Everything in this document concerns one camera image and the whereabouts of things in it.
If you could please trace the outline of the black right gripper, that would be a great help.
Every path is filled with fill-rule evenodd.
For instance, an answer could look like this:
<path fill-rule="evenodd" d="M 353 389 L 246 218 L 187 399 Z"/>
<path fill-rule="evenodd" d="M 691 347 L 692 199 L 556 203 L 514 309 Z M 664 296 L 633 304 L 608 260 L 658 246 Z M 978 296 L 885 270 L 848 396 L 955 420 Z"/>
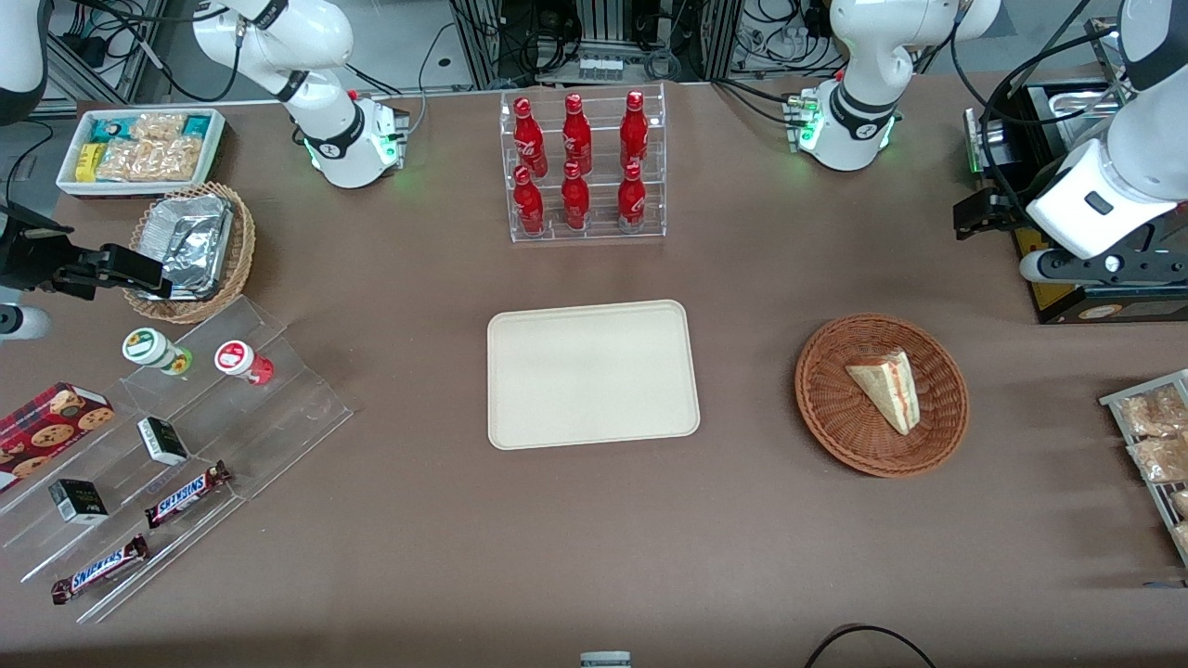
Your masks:
<path fill-rule="evenodd" d="M 118 244 L 105 244 L 103 250 L 78 247 L 69 239 L 71 232 L 30 209 L 4 208 L 4 288 L 91 301 L 103 263 L 105 275 L 122 281 L 124 295 L 131 300 L 173 300 L 173 283 L 165 279 L 162 261 Z"/>

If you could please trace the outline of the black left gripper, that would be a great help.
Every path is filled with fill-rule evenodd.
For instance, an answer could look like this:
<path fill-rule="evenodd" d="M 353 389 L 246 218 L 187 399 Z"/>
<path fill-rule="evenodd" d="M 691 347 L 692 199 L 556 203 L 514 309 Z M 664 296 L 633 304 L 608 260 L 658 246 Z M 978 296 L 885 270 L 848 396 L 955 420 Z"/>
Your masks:
<path fill-rule="evenodd" d="M 1026 212 L 997 187 L 985 187 L 963 198 L 963 208 L 953 209 L 953 231 L 958 241 L 988 231 L 1013 232 L 1030 227 Z"/>

